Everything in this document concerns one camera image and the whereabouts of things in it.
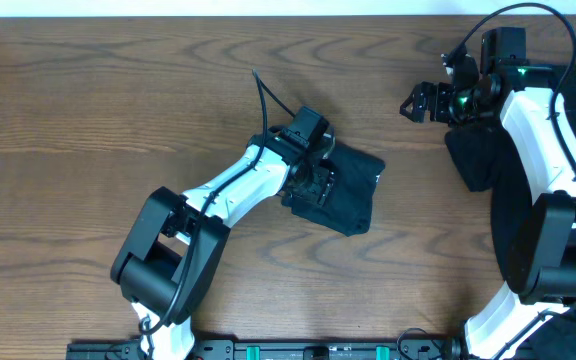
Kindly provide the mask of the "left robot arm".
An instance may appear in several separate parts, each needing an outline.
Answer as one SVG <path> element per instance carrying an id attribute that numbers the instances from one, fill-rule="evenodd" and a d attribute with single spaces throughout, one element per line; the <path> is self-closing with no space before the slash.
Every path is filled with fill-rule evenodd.
<path id="1" fill-rule="evenodd" d="M 231 229 L 281 191 L 322 204 L 333 174 L 321 164 L 334 147 L 331 134 L 312 140 L 255 135 L 242 157 L 207 183 L 180 194 L 161 187 L 149 195 L 110 270 L 139 317 L 140 358 L 191 353 L 191 316 L 213 281 Z"/>

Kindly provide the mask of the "dark teal t-shirt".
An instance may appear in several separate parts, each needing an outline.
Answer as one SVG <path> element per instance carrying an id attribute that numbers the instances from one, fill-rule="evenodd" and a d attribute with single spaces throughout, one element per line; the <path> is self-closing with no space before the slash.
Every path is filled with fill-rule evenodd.
<path id="1" fill-rule="evenodd" d="M 321 162 L 333 172 L 334 181 L 321 206 L 286 192 L 281 204 L 291 213 L 353 236 L 366 233 L 371 224 L 373 195 L 385 162 L 375 156 L 338 143 L 328 159 Z"/>

